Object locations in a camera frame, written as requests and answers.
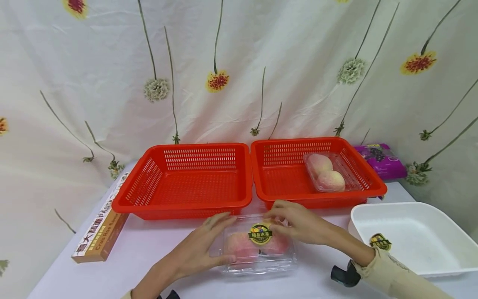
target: grape picture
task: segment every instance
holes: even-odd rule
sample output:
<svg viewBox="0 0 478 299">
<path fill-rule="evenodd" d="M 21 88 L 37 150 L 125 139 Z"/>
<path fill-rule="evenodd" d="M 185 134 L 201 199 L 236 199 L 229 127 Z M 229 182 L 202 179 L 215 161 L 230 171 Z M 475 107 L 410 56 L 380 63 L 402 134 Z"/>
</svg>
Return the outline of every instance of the grape picture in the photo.
<svg viewBox="0 0 478 299">
<path fill-rule="evenodd" d="M 381 147 L 371 147 L 369 148 L 369 155 L 367 156 L 366 160 L 375 158 L 377 162 L 381 162 L 385 159 L 385 155 L 383 154 Z"/>
</svg>

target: hand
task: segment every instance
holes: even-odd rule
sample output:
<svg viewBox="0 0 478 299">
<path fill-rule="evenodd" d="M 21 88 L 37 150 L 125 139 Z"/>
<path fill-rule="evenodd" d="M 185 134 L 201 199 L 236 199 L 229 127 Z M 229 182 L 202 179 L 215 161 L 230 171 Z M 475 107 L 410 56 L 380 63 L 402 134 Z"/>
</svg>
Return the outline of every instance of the hand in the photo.
<svg viewBox="0 0 478 299">
<path fill-rule="evenodd" d="M 308 244 L 327 245 L 342 251 L 361 266 L 366 266 L 375 257 L 375 249 L 368 247 L 343 228 L 315 215 L 304 206 L 278 200 L 264 218 L 287 220 L 289 226 L 271 224 L 269 229 Z"/>
<path fill-rule="evenodd" d="M 209 256 L 209 248 L 226 227 L 236 221 L 229 212 L 209 217 L 203 225 L 192 231 L 163 260 L 176 269 L 175 280 L 211 268 L 236 262 L 234 255 Z"/>
<path fill-rule="evenodd" d="M 264 218 L 286 219 L 289 226 L 272 224 L 269 229 L 307 244 L 330 245 L 340 227 L 320 218 L 304 206 L 284 200 L 277 200 Z"/>
<path fill-rule="evenodd" d="M 209 217 L 167 256 L 157 262 L 131 292 L 133 299 L 156 299 L 176 280 L 236 262 L 234 255 L 209 256 L 214 239 L 236 221 L 229 212 Z"/>
</svg>

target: orange pasta box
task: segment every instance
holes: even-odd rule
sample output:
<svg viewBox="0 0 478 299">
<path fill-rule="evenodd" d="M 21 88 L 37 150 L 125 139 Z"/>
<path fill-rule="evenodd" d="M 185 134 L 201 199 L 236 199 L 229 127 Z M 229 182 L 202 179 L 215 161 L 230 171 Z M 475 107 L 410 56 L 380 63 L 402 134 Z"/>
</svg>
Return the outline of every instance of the orange pasta box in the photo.
<svg viewBox="0 0 478 299">
<path fill-rule="evenodd" d="M 80 243 L 76 246 L 75 252 L 71 255 L 75 262 L 104 262 L 108 258 L 129 215 L 116 213 L 111 208 L 111 203 L 129 174 L 129 172 L 126 172 L 121 176 L 108 199 L 96 214 L 87 232 L 81 238 Z"/>
</svg>

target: person's right hand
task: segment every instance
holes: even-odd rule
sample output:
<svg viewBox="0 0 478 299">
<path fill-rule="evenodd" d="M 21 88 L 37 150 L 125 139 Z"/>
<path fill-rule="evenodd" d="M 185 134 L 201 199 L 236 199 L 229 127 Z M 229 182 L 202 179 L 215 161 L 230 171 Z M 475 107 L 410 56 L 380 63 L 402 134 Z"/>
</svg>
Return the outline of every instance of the person's right hand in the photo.
<svg viewBox="0 0 478 299">
<path fill-rule="evenodd" d="M 264 218 L 286 219 L 289 226 L 271 224 L 269 229 L 307 244 L 330 245 L 334 235 L 342 228 L 320 218 L 304 206 L 284 200 L 277 200 Z"/>
</svg>

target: red plastic basket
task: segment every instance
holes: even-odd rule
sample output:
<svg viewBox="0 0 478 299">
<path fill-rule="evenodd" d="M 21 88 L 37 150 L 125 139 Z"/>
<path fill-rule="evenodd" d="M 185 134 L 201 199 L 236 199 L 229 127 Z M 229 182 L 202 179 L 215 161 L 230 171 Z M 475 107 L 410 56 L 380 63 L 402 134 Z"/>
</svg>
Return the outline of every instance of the red plastic basket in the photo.
<svg viewBox="0 0 478 299">
<path fill-rule="evenodd" d="M 245 144 L 157 145 L 148 149 L 112 203 L 144 220 L 240 214 L 252 200 Z"/>
<path fill-rule="evenodd" d="M 332 153 L 334 164 L 346 169 L 346 186 L 353 179 L 358 190 L 322 193 L 316 191 L 304 164 L 304 154 Z M 257 196 L 270 209 L 278 199 L 298 202 L 309 209 L 339 208 L 383 196 L 387 186 L 367 161 L 339 137 L 259 140 L 251 145 L 252 173 Z"/>
</svg>

